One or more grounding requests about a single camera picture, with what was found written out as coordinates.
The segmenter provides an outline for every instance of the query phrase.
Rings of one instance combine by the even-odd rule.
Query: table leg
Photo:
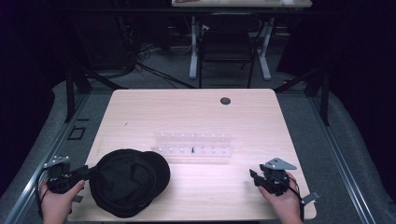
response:
[[[264,77],[264,80],[271,80],[270,69],[268,68],[267,60],[265,59],[265,53],[268,49],[268,43],[271,38],[273,27],[274,27],[274,18],[270,19],[264,24],[264,30],[263,30],[264,41],[262,42],[262,49],[259,50],[259,60],[260,60],[260,66],[262,67],[262,75]]]
[[[195,17],[191,18],[191,63],[190,63],[190,78],[197,78],[198,54],[197,54],[197,30]]]

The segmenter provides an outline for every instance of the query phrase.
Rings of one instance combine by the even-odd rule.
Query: dark background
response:
[[[148,2],[151,4],[136,1],[140,7],[169,6],[169,1]],[[396,6],[390,0],[315,0],[313,3],[309,10],[324,8],[351,13],[349,17],[334,20],[294,20],[278,70],[300,76],[319,66],[327,52],[332,52],[328,67],[331,91],[356,122],[385,189],[396,201],[396,169],[392,165],[396,152],[396,28],[393,25]],[[145,35],[166,48],[167,40],[163,38],[166,35],[152,35],[150,29],[144,28],[150,27],[149,19],[136,23],[143,27]],[[86,31],[87,27],[96,34],[105,34],[117,29],[116,25],[116,21],[107,21],[98,28],[98,22],[92,21],[91,27],[90,21],[84,21],[78,30],[88,41],[93,44],[98,41],[100,45],[98,35]],[[334,34],[345,37],[335,38],[339,47],[335,50]],[[51,89],[64,81],[70,59],[87,66],[100,66],[103,64],[98,58],[117,50],[120,58],[104,67],[129,65],[122,39],[118,35],[106,38],[106,43],[114,46],[104,49],[102,55],[92,55],[83,48],[84,40],[78,38],[76,27],[61,16],[41,13],[35,1],[0,3],[1,194],[34,144],[53,104]]]

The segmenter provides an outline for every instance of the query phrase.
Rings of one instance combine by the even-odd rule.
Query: black cap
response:
[[[169,179],[169,165],[160,154],[118,149],[99,160],[90,187],[99,207],[116,217],[133,217],[165,190]]]

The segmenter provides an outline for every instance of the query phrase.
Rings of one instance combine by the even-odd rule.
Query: wooden table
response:
[[[231,103],[223,105],[220,99]],[[72,221],[216,221],[275,219],[249,169],[279,157],[297,167],[290,171],[301,194],[309,193],[288,128],[272,90],[122,90],[114,91],[86,164],[93,167],[119,149],[149,151],[155,133],[227,133],[231,157],[165,157],[171,179],[165,191],[135,217],[120,219],[99,208],[89,182],[73,204]],[[305,218],[316,208],[305,207]]]
[[[177,0],[172,0],[173,7],[221,7],[221,8],[232,8],[243,7],[265,7],[265,8],[304,8],[311,7],[311,0],[196,0],[186,1],[179,3]],[[265,23],[262,36],[264,41],[262,42],[262,48],[259,49],[259,61],[262,68],[262,76],[264,80],[271,80],[270,70],[268,63],[265,59],[265,53],[268,48],[268,43],[271,37],[271,33],[274,26],[274,19],[271,19]],[[190,65],[190,78],[196,78],[197,66],[198,66],[198,55],[196,47],[196,36],[198,34],[195,18],[192,17],[191,22],[191,65]]]

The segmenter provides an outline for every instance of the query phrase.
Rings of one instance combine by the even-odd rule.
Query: human arm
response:
[[[41,209],[43,212],[43,223],[63,224],[72,209],[72,202],[76,195],[84,188],[85,181],[80,180],[77,184],[64,194],[51,192],[47,186],[48,180],[40,185]]]
[[[287,173],[288,176],[295,180],[294,176]],[[295,181],[290,181],[290,187],[297,190]],[[282,224],[301,224],[300,219],[300,202],[297,195],[288,189],[284,194],[275,196],[270,194],[265,188],[259,186],[259,191],[274,208],[276,215]]]

